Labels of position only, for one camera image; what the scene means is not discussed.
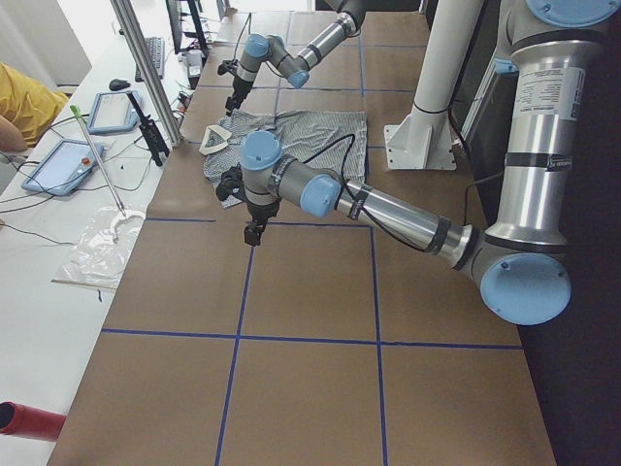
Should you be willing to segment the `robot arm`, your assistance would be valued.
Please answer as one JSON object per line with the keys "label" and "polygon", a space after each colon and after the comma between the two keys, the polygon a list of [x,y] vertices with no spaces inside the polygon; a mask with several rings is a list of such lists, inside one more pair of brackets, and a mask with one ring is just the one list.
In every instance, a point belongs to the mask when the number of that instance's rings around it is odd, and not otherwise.
{"label": "robot arm", "polygon": [[[326,1],[338,12],[292,56],[278,36],[249,35],[227,110],[239,108],[263,63],[294,87],[328,53],[360,31],[361,1]],[[448,110],[484,1],[439,1],[410,114],[385,126],[389,168],[440,168],[448,162]],[[500,1],[499,74],[517,73],[503,186],[496,222],[481,234],[418,209],[371,186],[346,181],[285,155],[276,136],[255,131],[241,144],[240,196],[253,217],[245,242],[258,246],[281,199],[323,217],[332,210],[378,226],[397,241],[439,255],[479,287],[502,319],[534,325],[568,306],[572,287],[559,261],[567,240],[558,229],[586,68],[603,49],[607,23],[620,1]]]}
{"label": "robot arm", "polygon": [[310,78],[310,71],[338,45],[360,32],[367,8],[363,1],[327,1],[337,13],[304,48],[292,55],[280,36],[253,33],[246,40],[240,59],[223,60],[217,74],[231,74],[233,93],[225,103],[226,115],[239,109],[250,91],[263,63],[273,65],[280,75],[294,88],[303,87]]}

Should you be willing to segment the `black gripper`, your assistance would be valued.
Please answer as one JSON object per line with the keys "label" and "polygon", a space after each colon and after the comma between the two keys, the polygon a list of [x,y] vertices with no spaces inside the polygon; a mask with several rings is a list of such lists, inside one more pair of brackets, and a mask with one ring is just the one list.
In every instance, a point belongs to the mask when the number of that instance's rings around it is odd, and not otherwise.
{"label": "black gripper", "polygon": [[233,109],[238,110],[243,104],[243,99],[246,99],[250,92],[250,82],[243,80],[239,77],[235,77],[233,80],[233,94],[232,97],[228,97],[226,100],[225,108],[228,111]]}
{"label": "black gripper", "polygon": [[256,247],[261,244],[268,220],[278,215],[278,201],[268,205],[258,205],[248,202],[246,207],[251,215],[251,222],[245,227],[244,240],[247,245]]}

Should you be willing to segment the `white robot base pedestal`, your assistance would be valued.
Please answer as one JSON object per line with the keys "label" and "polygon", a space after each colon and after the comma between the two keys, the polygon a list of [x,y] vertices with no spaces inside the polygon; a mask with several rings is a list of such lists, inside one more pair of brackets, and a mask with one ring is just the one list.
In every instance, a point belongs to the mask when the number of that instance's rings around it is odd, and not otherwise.
{"label": "white robot base pedestal", "polygon": [[438,3],[411,112],[384,127],[390,170],[457,168],[448,110],[482,6],[482,0]]}

